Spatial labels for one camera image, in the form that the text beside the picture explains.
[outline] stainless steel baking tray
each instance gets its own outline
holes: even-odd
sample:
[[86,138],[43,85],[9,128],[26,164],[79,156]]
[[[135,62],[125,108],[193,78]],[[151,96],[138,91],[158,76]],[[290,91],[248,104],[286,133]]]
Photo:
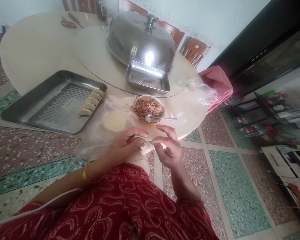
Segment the stainless steel baking tray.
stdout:
[[130,60],[127,70],[127,83],[132,87],[166,94],[170,91],[168,74],[135,60]]
[[79,107],[94,89],[106,92],[107,86],[69,71],[59,71],[5,109],[1,119],[65,135],[78,134],[98,107],[89,117],[77,117]]

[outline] pink cloth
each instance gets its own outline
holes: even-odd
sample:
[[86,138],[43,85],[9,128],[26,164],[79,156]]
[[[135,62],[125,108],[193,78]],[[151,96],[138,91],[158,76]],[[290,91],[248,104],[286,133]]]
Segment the pink cloth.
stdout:
[[232,95],[233,87],[228,77],[219,66],[210,67],[202,72],[199,72],[199,75],[202,77],[205,84],[217,90],[219,94],[219,101],[215,102],[212,106],[209,106],[207,112],[208,114]]

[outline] plastic bag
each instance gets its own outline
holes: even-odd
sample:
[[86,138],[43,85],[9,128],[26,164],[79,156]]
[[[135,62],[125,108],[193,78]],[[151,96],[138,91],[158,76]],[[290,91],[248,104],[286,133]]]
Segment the plastic bag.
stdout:
[[218,92],[203,82],[200,77],[187,81],[185,91],[189,91],[188,100],[199,102],[202,105],[213,105],[218,101]]
[[137,96],[118,99],[110,95],[104,103],[100,105],[92,119],[80,133],[82,141],[77,145],[75,153],[80,159],[97,159],[101,157],[110,147],[117,133],[109,133],[103,128],[103,121],[108,114],[121,112],[126,116],[127,124],[125,128],[138,126],[138,117],[133,113],[131,107]]

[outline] green floor tile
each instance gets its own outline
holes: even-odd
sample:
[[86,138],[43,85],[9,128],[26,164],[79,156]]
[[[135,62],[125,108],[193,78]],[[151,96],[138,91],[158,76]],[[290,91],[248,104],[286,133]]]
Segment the green floor tile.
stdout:
[[21,95],[18,93],[18,91],[13,90],[8,95],[6,95],[4,98],[2,98],[0,100],[0,114],[2,113],[2,111],[4,109],[9,107],[12,103],[17,101],[20,97],[21,97]]
[[236,125],[234,119],[230,116],[227,111],[221,111],[224,120],[226,121],[231,135],[236,142],[238,148],[249,149],[249,150],[260,150],[258,146],[256,146],[250,138],[244,136],[244,134],[238,129],[238,125]]
[[286,236],[282,240],[300,240],[300,232]]
[[184,137],[182,140],[190,142],[201,142],[199,131],[196,128],[188,136]]
[[87,162],[84,160],[78,160],[77,157],[73,156],[0,177],[0,194],[64,173],[73,172],[83,167],[85,163]]
[[239,155],[209,151],[235,238],[268,228],[268,221]]

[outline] bangle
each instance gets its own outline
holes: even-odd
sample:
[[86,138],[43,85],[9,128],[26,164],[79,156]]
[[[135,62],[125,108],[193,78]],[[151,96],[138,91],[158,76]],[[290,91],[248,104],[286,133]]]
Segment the bangle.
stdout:
[[99,182],[100,180],[101,180],[101,178],[98,180],[98,181],[95,181],[95,182],[93,182],[93,181],[91,181],[91,180],[89,180],[88,178],[87,178],[87,174],[86,174],[86,167],[87,167],[87,165],[89,164],[89,163],[92,163],[93,161],[90,161],[90,162],[88,162],[86,165],[84,165],[84,170],[83,170],[83,173],[82,173],[82,177],[83,177],[83,179],[84,180],[87,180],[88,182],[91,182],[91,183],[97,183],[97,182]]

